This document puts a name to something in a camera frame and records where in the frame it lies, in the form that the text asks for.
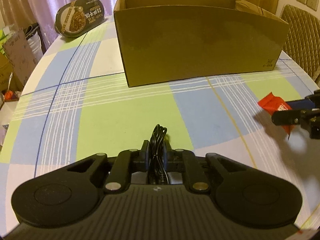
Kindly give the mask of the red snack packet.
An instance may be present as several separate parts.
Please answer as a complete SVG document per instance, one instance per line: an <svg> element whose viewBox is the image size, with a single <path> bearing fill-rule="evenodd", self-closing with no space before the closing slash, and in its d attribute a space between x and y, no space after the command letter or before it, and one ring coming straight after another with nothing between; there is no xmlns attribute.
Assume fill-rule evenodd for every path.
<svg viewBox="0 0 320 240"><path fill-rule="evenodd" d="M288 103L286 103L281 97L275 96L272 92L260 99L258 101L258 105L268 113L270 117L279 111L292 110L292 107L290 107ZM272 136L271 121L268 121L267 124L263 124L263 128L268 136ZM281 128L284 130L287 135L287 139L289 140L293 130L293 125L281 125Z"/></svg>

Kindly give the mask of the checked tablecloth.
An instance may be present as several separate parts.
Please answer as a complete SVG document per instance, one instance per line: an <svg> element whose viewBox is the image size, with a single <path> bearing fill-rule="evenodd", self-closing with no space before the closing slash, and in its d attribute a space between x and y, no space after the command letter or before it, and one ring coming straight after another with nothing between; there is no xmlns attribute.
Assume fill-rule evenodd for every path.
<svg viewBox="0 0 320 240"><path fill-rule="evenodd" d="M284 178L302 193L296 220L319 227L319 141L275 126L258 101L301 99L317 85L287 54L271 72L127 86L112 18L73 40L58 37L36 66L1 151L1 234L17 225L20 184L95 153L140 148L159 124L173 148L218 153Z"/></svg>

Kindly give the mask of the brown cardboard carton stack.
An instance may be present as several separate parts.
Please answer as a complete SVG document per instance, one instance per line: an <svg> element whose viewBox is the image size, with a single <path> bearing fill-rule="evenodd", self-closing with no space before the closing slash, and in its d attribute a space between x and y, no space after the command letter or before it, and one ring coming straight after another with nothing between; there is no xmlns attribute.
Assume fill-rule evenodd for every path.
<svg viewBox="0 0 320 240"><path fill-rule="evenodd" d="M1 92L7 90L12 73L10 89L22 91L36 67L36 59L22 29L13 33L3 44L1 54Z"/></svg>

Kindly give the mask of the large brown cardboard box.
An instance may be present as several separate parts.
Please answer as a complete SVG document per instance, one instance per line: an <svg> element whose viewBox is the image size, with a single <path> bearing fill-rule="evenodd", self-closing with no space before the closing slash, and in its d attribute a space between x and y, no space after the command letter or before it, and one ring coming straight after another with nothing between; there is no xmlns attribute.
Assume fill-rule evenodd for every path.
<svg viewBox="0 0 320 240"><path fill-rule="evenodd" d="M245 0L117 0L129 87L274 69L289 25Z"/></svg>

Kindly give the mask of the dark oval noodle bowl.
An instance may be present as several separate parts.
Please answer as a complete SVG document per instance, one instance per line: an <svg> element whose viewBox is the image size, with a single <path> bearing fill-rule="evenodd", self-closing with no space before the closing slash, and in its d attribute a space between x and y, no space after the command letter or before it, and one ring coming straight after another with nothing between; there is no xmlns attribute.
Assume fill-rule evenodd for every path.
<svg viewBox="0 0 320 240"><path fill-rule="evenodd" d="M65 38L77 38L104 20L105 11L100 0L75 0L57 11L54 28Z"/></svg>

